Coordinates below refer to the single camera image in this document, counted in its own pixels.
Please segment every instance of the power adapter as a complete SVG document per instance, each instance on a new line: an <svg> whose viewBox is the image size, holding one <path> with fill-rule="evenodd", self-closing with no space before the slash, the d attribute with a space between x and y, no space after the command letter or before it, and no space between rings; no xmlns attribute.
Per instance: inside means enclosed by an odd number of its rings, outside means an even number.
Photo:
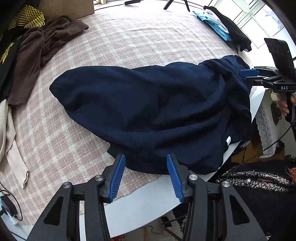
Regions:
<svg viewBox="0 0 296 241"><path fill-rule="evenodd" d="M9 199L8 195L4 195L0 197L2 206L5 208L5 210L10 214L10 216L17 216L17 209L13 202Z"/></svg>

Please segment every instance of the table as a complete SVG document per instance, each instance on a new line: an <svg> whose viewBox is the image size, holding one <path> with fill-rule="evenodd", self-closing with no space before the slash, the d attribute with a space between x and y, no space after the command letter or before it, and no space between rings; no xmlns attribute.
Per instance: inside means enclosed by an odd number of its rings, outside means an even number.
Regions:
<svg viewBox="0 0 296 241"><path fill-rule="evenodd" d="M262 101L265 88L258 86L250 98L252 120ZM229 145L224 153L224 162L230 157L238 143ZM215 173L198 175L208 181ZM180 204L175 197L174 189L169 175L162 175L133 193L115 200L105 206L106 218L111 237L128 233L140 228L153 220L166 214ZM81 241L85 240L84 215L80 215Z"/></svg>

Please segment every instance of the yellow grid pattern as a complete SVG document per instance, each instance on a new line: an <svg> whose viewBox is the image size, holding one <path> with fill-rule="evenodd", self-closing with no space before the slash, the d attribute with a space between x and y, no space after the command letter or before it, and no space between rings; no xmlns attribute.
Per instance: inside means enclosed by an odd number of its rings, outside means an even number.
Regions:
<svg viewBox="0 0 296 241"><path fill-rule="evenodd" d="M2 55L2 57L1 57L1 59L0 59L0 63L4 63L4 61L5 61L5 59L6 59L7 55L8 55L8 51L9 51L10 47L11 47L13 44L14 44L14 43L11 43L11 44L8 46L8 48L5 50L4 54Z"/></svg>
<svg viewBox="0 0 296 241"><path fill-rule="evenodd" d="M24 26L24 28L42 27L44 26L44 15L34 7L25 5L11 21L8 29L16 26Z"/></svg>

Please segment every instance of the screw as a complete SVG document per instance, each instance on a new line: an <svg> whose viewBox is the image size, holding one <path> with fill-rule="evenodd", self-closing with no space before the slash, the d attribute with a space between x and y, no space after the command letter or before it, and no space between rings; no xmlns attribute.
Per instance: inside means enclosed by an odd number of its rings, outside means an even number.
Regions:
<svg viewBox="0 0 296 241"><path fill-rule="evenodd" d="M63 184L63 188L69 188L71 186L71 183L70 182L65 182Z"/></svg>
<svg viewBox="0 0 296 241"><path fill-rule="evenodd" d="M224 186L225 188L227 188L227 187L230 186L230 183L227 182L227 181L223 181L223 182L222 182L222 186Z"/></svg>
<svg viewBox="0 0 296 241"><path fill-rule="evenodd" d="M94 179L95 179L97 182L99 182L99 181L102 181L104 178L103 178L102 175L97 175L97 176L95 176Z"/></svg>
<svg viewBox="0 0 296 241"><path fill-rule="evenodd" d="M194 174L191 174L189 176L189 179L192 180L192 181L196 180L197 178L198 178L197 175L194 175Z"/></svg>

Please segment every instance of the ribbed blue pad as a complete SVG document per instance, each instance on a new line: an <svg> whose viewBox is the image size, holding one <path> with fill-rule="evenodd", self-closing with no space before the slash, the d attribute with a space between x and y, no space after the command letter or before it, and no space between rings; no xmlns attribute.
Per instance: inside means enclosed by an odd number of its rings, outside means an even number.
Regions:
<svg viewBox="0 0 296 241"><path fill-rule="evenodd" d="M180 202L183 202L184 195L182 193L182 182L179 178L179 175L177 173L176 167L174 165L174 162L170 154L167 155L167 167L168 167L170 179L172 181L172 185L175 191L176 198L178 198Z"/></svg>
<svg viewBox="0 0 296 241"><path fill-rule="evenodd" d="M124 154L122 154L122 156L119 160L119 163L116 167L112 181L110 183L109 199L111 202L113 202L113 199L116 198L116 196L117 196L119 185L120 185L125 167L126 167L126 157Z"/></svg>

